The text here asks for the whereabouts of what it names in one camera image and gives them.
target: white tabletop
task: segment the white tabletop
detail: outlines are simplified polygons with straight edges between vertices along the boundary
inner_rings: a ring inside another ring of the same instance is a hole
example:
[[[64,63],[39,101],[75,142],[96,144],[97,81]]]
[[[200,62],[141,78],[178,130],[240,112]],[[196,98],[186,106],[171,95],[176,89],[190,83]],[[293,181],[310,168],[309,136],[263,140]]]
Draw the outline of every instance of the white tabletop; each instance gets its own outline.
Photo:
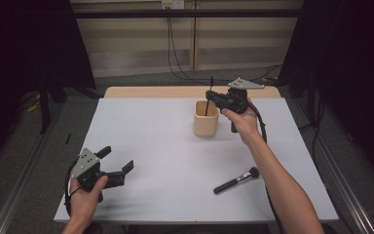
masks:
[[[256,166],[230,121],[220,116],[214,137],[193,133],[196,98],[105,98],[99,101],[84,147],[104,172],[134,160],[122,187],[103,190],[94,220],[121,223],[243,223],[274,220],[262,178],[219,195],[213,189]],[[338,216],[283,98],[254,98],[268,144],[310,196],[318,217]],[[60,201],[56,221],[69,219]]]

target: person's right hand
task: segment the person's right hand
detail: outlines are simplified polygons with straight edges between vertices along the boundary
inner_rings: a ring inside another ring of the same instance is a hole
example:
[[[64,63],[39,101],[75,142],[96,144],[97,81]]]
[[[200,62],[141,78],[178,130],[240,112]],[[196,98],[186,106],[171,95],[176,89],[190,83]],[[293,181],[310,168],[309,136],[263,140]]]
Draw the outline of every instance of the person's right hand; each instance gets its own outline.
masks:
[[[250,107],[243,114],[238,114],[227,108],[224,108],[221,113],[235,124],[244,144],[248,145],[252,137],[261,137],[257,128],[256,114]]]

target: pen holder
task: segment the pen holder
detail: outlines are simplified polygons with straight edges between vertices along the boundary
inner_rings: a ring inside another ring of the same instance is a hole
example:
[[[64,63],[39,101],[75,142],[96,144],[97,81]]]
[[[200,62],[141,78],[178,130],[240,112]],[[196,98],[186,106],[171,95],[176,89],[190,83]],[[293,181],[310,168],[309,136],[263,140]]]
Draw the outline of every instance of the pen holder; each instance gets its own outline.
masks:
[[[200,137],[212,137],[215,135],[218,124],[218,110],[214,102],[206,100],[196,102],[194,114],[194,134]]]

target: square beige container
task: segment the square beige container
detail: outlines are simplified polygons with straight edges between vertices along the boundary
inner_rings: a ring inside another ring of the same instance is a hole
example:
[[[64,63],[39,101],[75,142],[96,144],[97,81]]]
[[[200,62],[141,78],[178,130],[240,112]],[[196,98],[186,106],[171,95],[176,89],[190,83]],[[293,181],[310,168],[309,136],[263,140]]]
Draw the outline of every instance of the square beige container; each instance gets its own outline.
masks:
[[[218,109],[214,102],[208,103],[208,110],[206,115],[206,100],[199,100],[196,102],[194,114],[194,134],[200,137],[212,137],[217,131],[218,124]]]

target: wall outlet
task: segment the wall outlet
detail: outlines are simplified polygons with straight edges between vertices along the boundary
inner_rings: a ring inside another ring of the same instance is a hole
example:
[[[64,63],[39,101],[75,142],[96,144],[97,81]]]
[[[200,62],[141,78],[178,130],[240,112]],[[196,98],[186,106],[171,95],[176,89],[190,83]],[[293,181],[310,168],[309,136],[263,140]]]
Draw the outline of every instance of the wall outlet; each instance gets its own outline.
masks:
[[[172,9],[172,0],[162,0],[162,9]]]
[[[172,9],[183,10],[184,9],[184,0],[173,0]]]

